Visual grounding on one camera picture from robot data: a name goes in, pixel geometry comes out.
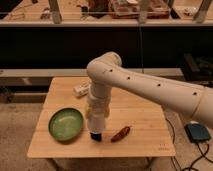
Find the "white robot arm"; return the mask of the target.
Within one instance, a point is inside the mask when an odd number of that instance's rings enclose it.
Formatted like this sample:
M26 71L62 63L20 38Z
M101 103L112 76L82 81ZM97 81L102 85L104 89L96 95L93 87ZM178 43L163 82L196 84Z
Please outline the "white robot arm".
M123 69L118 54L108 52L87 65L91 79L88 94L88 128L101 133L111 88L118 87L166 106L213 129L213 89L201 85L140 74Z

